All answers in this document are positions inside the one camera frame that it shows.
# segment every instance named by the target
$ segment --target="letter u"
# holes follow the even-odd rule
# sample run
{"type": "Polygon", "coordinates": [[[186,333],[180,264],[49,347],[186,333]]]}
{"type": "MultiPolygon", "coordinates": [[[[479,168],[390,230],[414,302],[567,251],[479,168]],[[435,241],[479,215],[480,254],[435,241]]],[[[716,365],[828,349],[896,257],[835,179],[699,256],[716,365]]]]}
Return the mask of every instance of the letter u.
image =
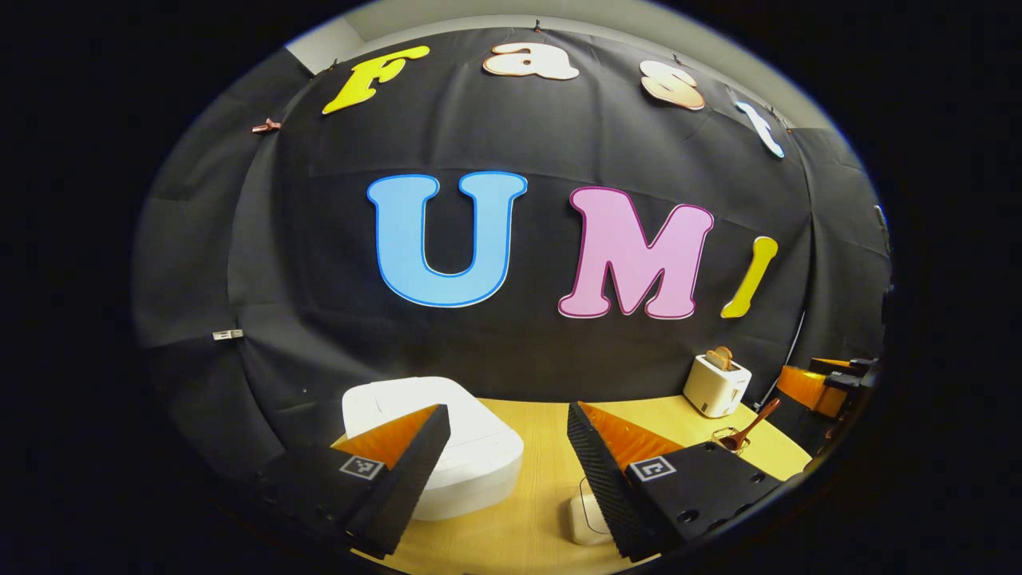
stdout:
{"type": "Polygon", "coordinates": [[[474,172],[458,187],[475,205],[472,262],[460,273],[439,273],[426,262],[426,201],[439,182],[410,174],[376,180],[367,195],[376,205],[376,258],[396,294],[430,307],[477,304],[500,290],[511,252],[511,207],[528,182],[507,172],[474,172]]]}

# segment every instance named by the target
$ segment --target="white container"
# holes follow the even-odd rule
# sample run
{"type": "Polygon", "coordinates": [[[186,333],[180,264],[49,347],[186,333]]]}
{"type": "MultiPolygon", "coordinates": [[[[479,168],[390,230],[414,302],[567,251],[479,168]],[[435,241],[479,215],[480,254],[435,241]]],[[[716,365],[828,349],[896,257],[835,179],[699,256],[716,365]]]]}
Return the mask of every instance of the white container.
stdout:
{"type": "Polygon", "coordinates": [[[347,437],[435,403],[448,406],[451,439],[426,482],[412,519],[438,521],[506,499],[521,470],[524,444],[507,424],[447,378],[373,382],[344,393],[347,437]]]}
{"type": "Polygon", "coordinates": [[[752,380],[752,374],[734,362],[731,368],[730,372],[724,372],[706,362],[705,355],[697,355],[682,394],[707,418],[734,414],[752,380]]]}

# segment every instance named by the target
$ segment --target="pink letter m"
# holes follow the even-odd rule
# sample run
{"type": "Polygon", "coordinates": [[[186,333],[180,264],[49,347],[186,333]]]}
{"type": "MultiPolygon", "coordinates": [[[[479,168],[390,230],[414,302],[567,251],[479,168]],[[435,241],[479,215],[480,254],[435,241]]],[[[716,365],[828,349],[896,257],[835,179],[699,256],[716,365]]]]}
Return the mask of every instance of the pink letter m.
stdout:
{"type": "Polygon", "coordinates": [[[607,269],[614,280],[617,305],[632,314],[657,277],[660,290],[646,304],[657,320],[682,320],[695,313],[692,293],[706,234],[713,215],[695,205],[678,205],[652,243],[647,243],[632,198],[618,189],[580,187],[569,198],[582,212],[582,249],[571,294],[557,308],[568,318],[600,318],[610,310],[603,296],[607,269]]]}

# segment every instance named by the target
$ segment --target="wooden table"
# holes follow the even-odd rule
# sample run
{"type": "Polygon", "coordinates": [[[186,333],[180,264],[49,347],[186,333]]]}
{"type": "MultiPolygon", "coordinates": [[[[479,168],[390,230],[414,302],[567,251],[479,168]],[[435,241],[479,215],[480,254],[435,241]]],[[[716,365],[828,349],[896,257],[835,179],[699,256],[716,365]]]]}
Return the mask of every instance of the wooden table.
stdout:
{"type": "MultiPolygon", "coordinates": [[[[601,575],[637,565],[618,556],[613,542],[583,546],[571,541],[568,501],[578,493],[585,474],[567,438],[567,403],[480,401],[525,444],[511,496],[454,519],[412,520],[397,553],[378,563],[413,575],[601,575]]],[[[593,405],[685,446],[708,441],[721,428],[742,429],[755,418],[740,405],[727,418],[709,420],[682,396],[593,405]]],[[[741,457],[782,481],[810,460],[769,422],[760,423],[749,439],[752,443],[741,457]]]]}

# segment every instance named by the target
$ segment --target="white toaster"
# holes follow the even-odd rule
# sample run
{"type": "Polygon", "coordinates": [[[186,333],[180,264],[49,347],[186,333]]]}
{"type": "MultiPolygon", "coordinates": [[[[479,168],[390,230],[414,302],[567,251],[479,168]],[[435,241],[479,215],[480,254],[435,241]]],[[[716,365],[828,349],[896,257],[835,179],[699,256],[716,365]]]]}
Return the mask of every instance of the white toaster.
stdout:
{"type": "Polygon", "coordinates": [[[703,416],[723,418],[738,408],[750,380],[752,374],[734,362],[725,372],[706,362],[705,354],[697,355],[682,395],[703,416]]]}

